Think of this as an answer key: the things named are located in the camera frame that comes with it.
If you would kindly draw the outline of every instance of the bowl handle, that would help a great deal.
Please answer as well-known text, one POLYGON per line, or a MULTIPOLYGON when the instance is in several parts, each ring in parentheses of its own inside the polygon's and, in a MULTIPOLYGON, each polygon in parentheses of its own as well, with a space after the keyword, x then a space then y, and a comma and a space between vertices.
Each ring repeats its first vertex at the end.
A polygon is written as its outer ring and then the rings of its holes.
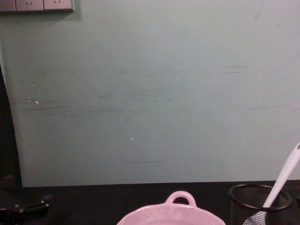
POLYGON ((176 198, 185 198, 188 200, 188 204, 193 207, 197 207, 195 199, 189 192, 177 191, 171 194, 165 203, 173 203, 176 198))

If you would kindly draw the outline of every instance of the electrical outlet panel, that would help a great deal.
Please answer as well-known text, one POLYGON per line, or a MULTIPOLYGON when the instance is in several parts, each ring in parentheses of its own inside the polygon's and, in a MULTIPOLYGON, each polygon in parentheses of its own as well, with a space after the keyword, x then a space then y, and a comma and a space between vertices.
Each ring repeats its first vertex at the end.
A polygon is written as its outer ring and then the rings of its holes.
POLYGON ((15 0, 0 0, 0 12, 14 12, 15 0))
POLYGON ((17 11, 43 11, 43 0, 15 0, 15 7, 17 11))
POLYGON ((45 10, 73 10, 72 0, 44 0, 45 10))

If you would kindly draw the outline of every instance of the white spoon handle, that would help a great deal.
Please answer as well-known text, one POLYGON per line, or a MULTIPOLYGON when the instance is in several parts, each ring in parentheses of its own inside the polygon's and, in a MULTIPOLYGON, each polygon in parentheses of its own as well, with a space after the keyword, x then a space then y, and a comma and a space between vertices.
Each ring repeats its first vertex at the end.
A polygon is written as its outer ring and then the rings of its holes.
POLYGON ((300 143, 296 145, 294 150, 291 152, 290 156, 287 158, 284 167, 282 168, 274 187, 272 188, 266 202, 264 203, 263 207, 268 208, 270 207, 274 200, 276 199, 278 193, 282 189, 283 185, 285 184, 286 180, 294 170, 295 166, 297 165, 300 159, 300 143))

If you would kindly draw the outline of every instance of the black object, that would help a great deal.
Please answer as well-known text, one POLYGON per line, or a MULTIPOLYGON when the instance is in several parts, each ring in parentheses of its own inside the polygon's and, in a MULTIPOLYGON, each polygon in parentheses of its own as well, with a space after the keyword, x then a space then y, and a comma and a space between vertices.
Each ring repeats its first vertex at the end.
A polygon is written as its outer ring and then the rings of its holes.
POLYGON ((300 195, 296 197, 296 201, 297 201, 298 206, 300 207, 300 195))
POLYGON ((0 224, 22 225, 34 219, 45 216, 49 210, 49 201, 52 195, 47 195, 41 201, 24 207, 16 204, 12 209, 0 209, 0 224))
POLYGON ((261 225, 288 225, 293 220, 290 212, 291 196, 280 191, 270 208, 263 208, 272 187, 254 184, 239 184, 229 190, 231 197, 231 225, 243 225, 254 214, 265 211, 265 221, 261 225))
POLYGON ((15 179, 10 188, 22 187, 15 128, 0 65, 0 180, 8 175, 15 179))

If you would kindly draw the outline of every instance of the black mesh pencil holder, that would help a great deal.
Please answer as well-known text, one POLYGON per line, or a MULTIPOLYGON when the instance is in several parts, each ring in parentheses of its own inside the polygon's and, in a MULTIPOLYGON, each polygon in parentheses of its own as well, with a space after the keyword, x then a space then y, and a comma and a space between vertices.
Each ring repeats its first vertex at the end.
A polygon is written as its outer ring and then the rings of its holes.
POLYGON ((289 225, 292 198, 285 191, 280 191, 270 208, 263 208, 271 189, 252 184, 230 188, 231 225, 289 225))

